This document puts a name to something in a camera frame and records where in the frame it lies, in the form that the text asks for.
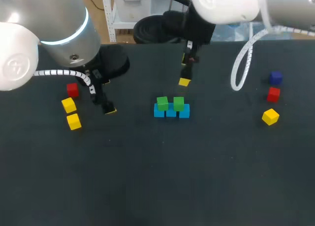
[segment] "yellow cube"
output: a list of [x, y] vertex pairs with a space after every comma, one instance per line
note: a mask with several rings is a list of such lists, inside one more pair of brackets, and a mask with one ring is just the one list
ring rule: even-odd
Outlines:
[[181, 77], [181, 78], [179, 79], [178, 85], [187, 87], [187, 86], [189, 85], [189, 82], [190, 82], [190, 81], [191, 81], [190, 79], [186, 79], [186, 78], [182, 78], [182, 77]]
[[71, 97], [64, 99], [61, 102], [63, 103], [64, 110], [67, 112], [67, 114], [77, 110], [77, 107], [75, 107], [75, 103]]
[[280, 115], [274, 109], [269, 109], [264, 112], [262, 119], [270, 126], [278, 121], [279, 116]]
[[82, 127], [78, 114], [72, 114], [67, 116], [67, 120], [71, 130], [79, 129]]

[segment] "cube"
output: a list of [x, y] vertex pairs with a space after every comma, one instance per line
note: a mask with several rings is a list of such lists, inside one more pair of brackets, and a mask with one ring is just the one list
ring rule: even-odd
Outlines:
[[158, 104], [154, 104], [154, 117], [155, 118], [164, 118], [165, 117], [165, 111], [159, 111], [158, 110]]
[[184, 110], [179, 112], [179, 118], [180, 119], [188, 119], [190, 117], [190, 105], [185, 104]]
[[270, 85], [280, 85], [283, 79], [283, 75], [281, 72], [271, 72], [269, 77], [269, 83]]
[[184, 87], [187, 87], [188, 85], [189, 85], [189, 83], [191, 82], [191, 80], [190, 79], [187, 79], [187, 78], [180, 78], [179, 79], [179, 83], [178, 83], [178, 85], [180, 85], [180, 86], [184, 86]]
[[174, 111], [174, 103], [168, 104], [168, 110], [166, 111], [167, 117], [176, 117], [177, 113]]
[[269, 89], [267, 101], [278, 102], [279, 97], [280, 97], [280, 89], [271, 87]]
[[270, 126], [278, 121], [279, 116], [280, 115], [274, 109], [269, 109], [264, 112], [262, 119]]
[[67, 84], [68, 96], [75, 98], [79, 96], [79, 88], [77, 83]]
[[184, 110], [184, 97], [174, 97], [174, 111]]
[[67, 121], [71, 130], [76, 130], [82, 127], [78, 114], [67, 116]]
[[75, 103], [71, 97], [68, 99], [64, 99], [61, 102], [67, 114], [77, 110], [77, 108], [75, 107]]
[[157, 107], [159, 111], [168, 110], [168, 100], [167, 97], [158, 97], [157, 98]]

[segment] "green cube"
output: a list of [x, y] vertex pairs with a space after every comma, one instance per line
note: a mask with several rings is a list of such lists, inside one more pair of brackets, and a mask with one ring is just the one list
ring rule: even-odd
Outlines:
[[167, 97], [158, 97], [157, 98], [157, 109], [159, 111], [167, 111], [168, 110], [168, 100]]
[[174, 111], [184, 111], [184, 97], [174, 97]]

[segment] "black mat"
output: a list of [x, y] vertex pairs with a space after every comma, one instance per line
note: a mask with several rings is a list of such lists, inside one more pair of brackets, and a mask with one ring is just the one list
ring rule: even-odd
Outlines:
[[[69, 77], [1, 92], [1, 226], [315, 225], [315, 42], [264, 41], [240, 92], [229, 80], [241, 43], [202, 49], [188, 89], [181, 45], [128, 45], [129, 72], [106, 86], [104, 116], [87, 90], [70, 131]], [[40, 51], [39, 69], [59, 68]], [[270, 71], [284, 75], [265, 101]], [[185, 96], [191, 118], [155, 119], [158, 96]], [[274, 108], [278, 123], [261, 116]]]

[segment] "blue cube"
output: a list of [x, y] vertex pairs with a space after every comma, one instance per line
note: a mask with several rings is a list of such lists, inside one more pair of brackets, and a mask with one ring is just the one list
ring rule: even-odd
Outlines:
[[270, 85], [280, 85], [283, 79], [281, 72], [272, 72], [269, 77]]
[[179, 118], [180, 119], [188, 119], [190, 116], [190, 105], [185, 104], [184, 105], [184, 111], [179, 112]]
[[174, 103], [168, 104], [168, 110], [166, 111], [167, 117], [176, 117], [176, 111], [174, 111]]
[[154, 104], [154, 117], [155, 118], [164, 118], [165, 117], [165, 112], [159, 111], [158, 105], [156, 103]]

